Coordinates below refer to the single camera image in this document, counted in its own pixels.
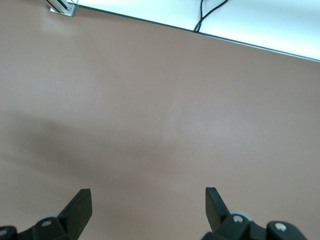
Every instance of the metal bracket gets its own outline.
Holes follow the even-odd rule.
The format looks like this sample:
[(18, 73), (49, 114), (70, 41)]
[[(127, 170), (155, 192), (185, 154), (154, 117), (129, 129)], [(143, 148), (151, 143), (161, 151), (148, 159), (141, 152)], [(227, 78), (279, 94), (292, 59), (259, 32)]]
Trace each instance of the metal bracket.
[(66, 0), (45, 0), (50, 6), (50, 12), (73, 17), (76, 10), (76, 5), (67, 2)]

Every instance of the screw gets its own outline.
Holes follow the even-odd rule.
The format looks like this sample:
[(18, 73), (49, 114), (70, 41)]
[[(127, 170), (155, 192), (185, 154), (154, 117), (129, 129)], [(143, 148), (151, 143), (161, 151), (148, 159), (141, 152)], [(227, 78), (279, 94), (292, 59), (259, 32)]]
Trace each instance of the screw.
[(48, 220), (48, 221), (44, 221), (42, 224), (41, 224), (41, 227), (46, 227), (46, 226), (49, 226), (51, 224), (51, 221)]
[(233, 216), (233, 221), (235, 221), (236, 223), (242, 223), (244, 219), (238, 215), (235, 215)]
[(287, 231), (287, 227), (284, 224), (280, 223), (280, 222), (277, 222), (274, 226), (280, 232)]
[(8, 233), (8, 231), (6, 229), (1, 230), (0, 231), (0, 237), (6, 235), (7, 233)]

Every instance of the beige tabletop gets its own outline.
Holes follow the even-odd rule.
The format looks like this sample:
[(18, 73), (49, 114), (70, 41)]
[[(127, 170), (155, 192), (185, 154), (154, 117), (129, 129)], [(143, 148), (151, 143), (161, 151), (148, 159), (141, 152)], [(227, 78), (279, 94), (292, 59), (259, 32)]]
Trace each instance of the beige tabletop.
[(80, 240), (200, 240), (205, 188), (320, 226), (320, 63), (41, 0), (0, 1), (0, 226), (90, 188)]

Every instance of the black cable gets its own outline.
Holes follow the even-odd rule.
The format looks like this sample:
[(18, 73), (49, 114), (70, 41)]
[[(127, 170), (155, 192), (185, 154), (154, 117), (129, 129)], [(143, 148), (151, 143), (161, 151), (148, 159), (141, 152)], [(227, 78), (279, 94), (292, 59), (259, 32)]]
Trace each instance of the black cable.
[(206, 17), (208, 17), (213, 11), (217, 10), (218, 8), (222, 7), (224, 4), (226, 4), (228, 2), (228, 0), (224, 0), (222, 3), (220, 3), (218, 6), (216, 6), (215, 8), (211, 9), (206, 15), (202, 16), (203, 15), (203, 0), (201, 0), (201, 4), (200, 4), (200, 21), (198, 21), (198, 23), (195, 25), (195, 28), (194, 28), (194, 32), (198, 33), (200, 31), (200, 27), (201, 27), (201, 24), (203, 22), (203, 20), (206, 19)]

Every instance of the silver screw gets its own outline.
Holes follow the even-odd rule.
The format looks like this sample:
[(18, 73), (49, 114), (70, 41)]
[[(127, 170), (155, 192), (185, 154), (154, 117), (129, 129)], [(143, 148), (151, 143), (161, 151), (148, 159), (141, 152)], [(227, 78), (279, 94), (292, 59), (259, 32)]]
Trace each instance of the silver screw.
[(8, 233), (8, 231), (6, 229), (1, 230), (0, 231), (0, 237), (6, 235), (7, 233)]
[(233, 221), (235, 221), (236, 223), (242, 223), (244, 219), (238, 215), (235, 215), (233, 216)]
[(287, 227), (284, 224), (280, 223), (280, 222), (277, 222), (274, 226), (280, 232), (287, 231)]
[(48, 220), (48, 221), (44, 221), (42, 224), (41, 224), (41, 227), (46, 227), (46, 226), (49, 226), (51, 224), (51, 221)]

